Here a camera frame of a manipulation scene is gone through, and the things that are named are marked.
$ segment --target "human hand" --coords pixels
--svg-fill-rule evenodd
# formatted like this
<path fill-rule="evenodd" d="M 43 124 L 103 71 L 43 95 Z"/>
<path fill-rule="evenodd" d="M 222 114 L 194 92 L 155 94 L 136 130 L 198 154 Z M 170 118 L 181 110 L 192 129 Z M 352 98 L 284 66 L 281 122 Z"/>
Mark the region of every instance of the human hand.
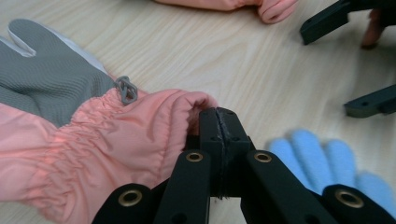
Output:
<path fill-rule="evenodd" d="M 368 25 L 367 31 L 364 34 L 363 40 L 361 41 L 361 47 L 363 49 L 375 48 L 376 42 L 381 37 L 385 30 L 385 27 L 381 25 L 381 10 L 373 9 L 370 12 L 370 23 Z"/>
<path fill-rule="evenodd" d="M 290 140 L 280 138 L 271 142 L 269 149 L 307 189 L 321 195 L 330 185 L 345 185 L 361 191 L 396 217 L 391 187 L 377 175 L 358 172 L 353 152 L 346 143 L 331 140 L 322 148 L 311 132 L 297 130 Z"/>

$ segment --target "wooden table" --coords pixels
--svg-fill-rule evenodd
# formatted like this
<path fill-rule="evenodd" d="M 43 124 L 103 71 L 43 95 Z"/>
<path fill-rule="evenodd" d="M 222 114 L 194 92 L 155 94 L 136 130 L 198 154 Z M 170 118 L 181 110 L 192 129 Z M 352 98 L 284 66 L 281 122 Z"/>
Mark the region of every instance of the wooden table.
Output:
<path fill-rule="evenodd" d="M 39 21 L 142 90 L 205 91 L 236 112 L 257 148 L 297 128 L 346 141 L 360 170 L 396 190 L 396 115 L 346 117 L 343 103 L 396 82 L 396 30 L 360 49 L 368 11 L 304 46 L 303 22 L 333 1 L 301 0 L 288 19 L 263 24 L 254 7 L 217 12 L 149 0 L 0 0 L 0 35 L 17 18 Z M 238 200 L 212 200 L 210 223 L 244 223 Z M 48 223 L 34 208 L 1 203 L 0 223 Z"/>

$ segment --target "black plastic part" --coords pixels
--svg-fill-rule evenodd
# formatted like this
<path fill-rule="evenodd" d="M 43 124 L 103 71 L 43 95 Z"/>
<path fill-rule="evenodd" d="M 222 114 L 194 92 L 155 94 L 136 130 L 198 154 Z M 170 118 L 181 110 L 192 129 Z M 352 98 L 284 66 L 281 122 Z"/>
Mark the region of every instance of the black plastic part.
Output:
<path fill-rule="evenodd" d="M 247 178 L 252 194 L 246 197 L 260 201 L 271 223 L 337 223 L 275 154 L 249 152 Z"/>
<path fill-rule="evenodd" d="M 168 180 L 154 189 L 137 184 L 116 189 L 93 224 L 205 224 L 209 197 L 217 195 L 211 190 L 221 191 L 214 186 L 241 198 L 247 224 L 395 224 L 364 195 L 359 197 L 367 206 L 359 215 L 335 202 L 332 189 L 327 189 L 325 198 L 306 189 L 276 155 L 255 150 L 233 111 L 211 108 L 201 113 L 200 121 L 200 135 L 187 138 Z M 226 178 L 212 185 L 214 176 Z"/>
<path fill-rule="evenodd" d="M 326 203 L 328 211 L 337 217 L 340 223 L 396 223 L 396 220 L 381 206 L 360 191 L 347 186 L 327 187 L 323 191 L 322 200 Z"/>
<path fill-rule="evenodd" d="M 308 45 L 347 24 L 349 11 L 350 4 L 348 2 L 338 1 L 304 22 L 300 29 L 304 44 Z"/>
<path fill-rule="evenodd" d="M 202 150 L 180 154 L 153 223 L 205 224 L 209 219 L 210 156 Z"/>
<path fill-rule="evenodd" d="M 233 111 L 218 107 L 201 112 L 200 149 L 212 158 L 212 197 L 240 196 L 240 164 L 252 146 Z"/>
<path fill-rule="evenodd" d="M 138 192 L 142 197 L 135 205 L 123 206 L 120 204 L 120 197 L 125 192 L 130 192 L 131 197 L 136 197 L 134 192 Z M 136 200 L 136 198 L 128 198 L 128 195 L 124 197 L 126 201 Z M 151 200 L 151 190 L 143 185 L 128 184 L 119 187 L 107 198 L 92 224 L 149 224 L 152 221 L 150 218 L 154 215 Z"/>
<path fill-rule="evenodd" d="M 396 112 L 396 85 L 364 95 L 344 105 L 346 114 L 353 118 L 368 118 L 375 114 Z"/>
<path fill-rule="evenodd" d="M 304 22 L 300 29 L 304 44 L 308 45 L 348 23 L 349 12 L 373 8 L 383 10 L 380 21 L 384 27 L 396 24 L 394 0 L 339 0 Z"/>

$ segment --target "pink glove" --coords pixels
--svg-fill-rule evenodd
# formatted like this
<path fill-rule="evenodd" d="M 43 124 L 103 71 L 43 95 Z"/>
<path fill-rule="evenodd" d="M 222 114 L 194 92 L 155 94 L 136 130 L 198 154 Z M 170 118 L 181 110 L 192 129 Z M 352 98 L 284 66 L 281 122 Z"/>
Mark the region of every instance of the pink glove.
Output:
<path fill-rule="evenodd" d="M 159 3 L 230 11 L 243 6 L 258 6 L 265 23 L 285 20 L 296 8 L 297 0 L 155 0 Z"/>
<path fill-rule="evenodd" d="M 163 182 L 198 113 L 216 106 L 181 90 L 138 91 L 124 105 L 103 66 L 70 40 L 28 20 L 9 34 L 14 43 L 0 36 L 0 201 L 58 223 L 92 223 L 114 189 Z"/>

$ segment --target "pink fabric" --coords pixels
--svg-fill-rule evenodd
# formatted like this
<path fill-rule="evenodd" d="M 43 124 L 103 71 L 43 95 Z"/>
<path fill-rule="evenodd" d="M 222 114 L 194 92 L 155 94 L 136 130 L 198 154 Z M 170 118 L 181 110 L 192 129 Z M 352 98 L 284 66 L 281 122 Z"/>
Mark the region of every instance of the pink fabric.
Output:
<path fill-rule="evenodd" d="M 230 11 L 243 6 L 257 6 L 265 23 L 285 20 L 296 8 L 297 0 L 155 0 L 163 4 Z"/>
<path fill-rule="evenodd" d="M 169 90 L 140 91 L 124 106 L 112 89 L 58 129 L 0 104 L 0 200 L 36 206 L 59 223 L 91 223 L 117 187 L 168 178 L 198 113 L 216 105 L 202 92 Z"/>

